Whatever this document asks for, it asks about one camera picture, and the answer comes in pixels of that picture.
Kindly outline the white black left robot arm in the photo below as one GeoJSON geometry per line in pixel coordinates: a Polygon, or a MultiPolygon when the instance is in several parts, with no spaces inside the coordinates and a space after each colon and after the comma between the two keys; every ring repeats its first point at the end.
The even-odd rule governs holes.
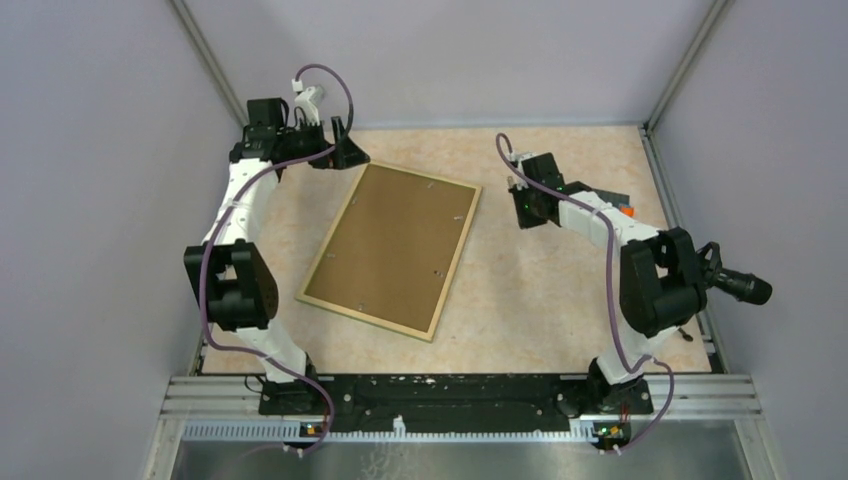
{"type": "Polygon", "coordinates": [[[333,139],[304,104],[296,117],[281,98],[250,100],[248,123],[229,154],[228,186],[200,244],[183,264],[199,307],[202,335],[217,351],[243,353],[264,368],[262,394],[297,413],[319,404],[322,387],[309,355],[278,318],[278,285],[256,241],[271,194],[289,166],[344,170],[370,158],[350,140],[354,112],[331,120],[333,139]]]}

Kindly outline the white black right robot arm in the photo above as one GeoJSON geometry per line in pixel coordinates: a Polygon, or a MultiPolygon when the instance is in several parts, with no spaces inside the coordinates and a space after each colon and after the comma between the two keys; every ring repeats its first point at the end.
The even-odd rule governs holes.
{"type": "Polygon", "coordinates": [[[690,235],[634,219],[607,195],[567,183],[553,156],[502,155],[508,191],[522,229],[552,223],[605,254],[606,310],[611,344],[590,363],[572,412],[619,413],[646,386],[645,367],[666,364],[656,352],[706,305],[706,284],[690,235]]]}

